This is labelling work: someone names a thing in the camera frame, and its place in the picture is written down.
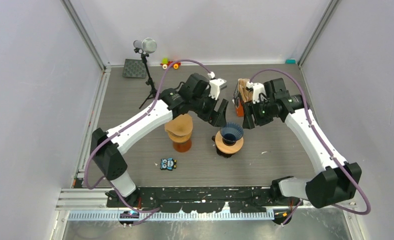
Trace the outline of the brown paper coffee filter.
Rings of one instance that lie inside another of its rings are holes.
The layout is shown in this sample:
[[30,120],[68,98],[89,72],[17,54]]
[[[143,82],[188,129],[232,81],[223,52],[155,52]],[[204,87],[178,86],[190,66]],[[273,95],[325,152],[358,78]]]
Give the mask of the brown paper coffee filter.
[[182,114],[164,125],[167,133],[183,137],[193,131],[193,118],[189,114]]

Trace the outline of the wooden ring stand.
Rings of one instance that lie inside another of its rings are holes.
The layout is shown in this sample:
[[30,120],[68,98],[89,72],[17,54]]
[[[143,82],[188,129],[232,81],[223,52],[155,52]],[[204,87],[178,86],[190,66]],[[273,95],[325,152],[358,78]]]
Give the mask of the wooden ring stand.
[[223,137],[221,135],[221,132],[218,131],[214,136],[214,144],[217,147],[217,149],[220,150],[223,154],[234,155],[242,149],[244,145],[244,138],[242,137],[241,139],[236,141],[235,144],[233,145],[226,145],[223,142]]

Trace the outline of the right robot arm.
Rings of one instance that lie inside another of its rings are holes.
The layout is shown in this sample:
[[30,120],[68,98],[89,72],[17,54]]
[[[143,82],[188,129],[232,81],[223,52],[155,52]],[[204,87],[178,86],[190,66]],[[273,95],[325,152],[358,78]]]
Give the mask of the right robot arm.
[[273,180],[272,202],[284,205],[290,198],[299,198],[320,209],[351,200],[362,169],[356,162],[349,163],[332,146],[308,108],[306,98],[301,93],[291,95],[282,78],[265,83],[247,80],[244,88],[251,98],[242,103],[242,127],[253,129],[281,119],[299,140],[315,171],[312,179],[286,176]]

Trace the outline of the amber glass carafe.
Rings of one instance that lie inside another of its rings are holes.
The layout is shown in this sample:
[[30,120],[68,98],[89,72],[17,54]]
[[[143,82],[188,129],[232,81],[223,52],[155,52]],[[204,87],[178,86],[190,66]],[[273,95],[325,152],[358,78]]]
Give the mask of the amber glass carafe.
[[192,147],[192,140],[189,139],[189,140],[187,140],[185,142],[181,142],[181,143],[173,142],[172,146],[175,151],[177,151],[179,153],[185,153]]

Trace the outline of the blue plastic dripper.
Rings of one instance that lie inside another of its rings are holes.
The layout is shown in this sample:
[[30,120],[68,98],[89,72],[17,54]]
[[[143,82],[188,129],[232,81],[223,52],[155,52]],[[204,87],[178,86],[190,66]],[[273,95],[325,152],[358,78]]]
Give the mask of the blue plastic dripper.
[[237,123],[227,122],[225,126],[220,128],[220,135],[224,144],[232,146],[243,138],[244,130]]

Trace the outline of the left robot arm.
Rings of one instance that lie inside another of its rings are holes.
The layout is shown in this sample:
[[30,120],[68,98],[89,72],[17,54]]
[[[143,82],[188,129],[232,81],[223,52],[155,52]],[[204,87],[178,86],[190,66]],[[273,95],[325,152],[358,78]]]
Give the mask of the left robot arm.
[[163,90],[153,103],[124,123],[107,131],[93,131],[90,158],[117,189],[121,203],[133,207],[139,199],[123,155],[154,129],[188,112],[214,127],[225,126],[228,101],[223,99],[218,110],[215,107],[226,85],[222,78],[208,80],[193,73],[179,89]]

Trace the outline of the orange coffee filter box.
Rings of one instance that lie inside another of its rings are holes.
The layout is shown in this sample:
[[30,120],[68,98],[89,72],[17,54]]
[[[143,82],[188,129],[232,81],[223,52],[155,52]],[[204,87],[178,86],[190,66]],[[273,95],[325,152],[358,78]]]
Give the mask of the orange coffee filter box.
[[235,113],[238,117],[244,116],[244,104],[251,102],[253,99],[253,92],[246,89],[248,78],[239,78],[234,90],[232,102],[234,104]]

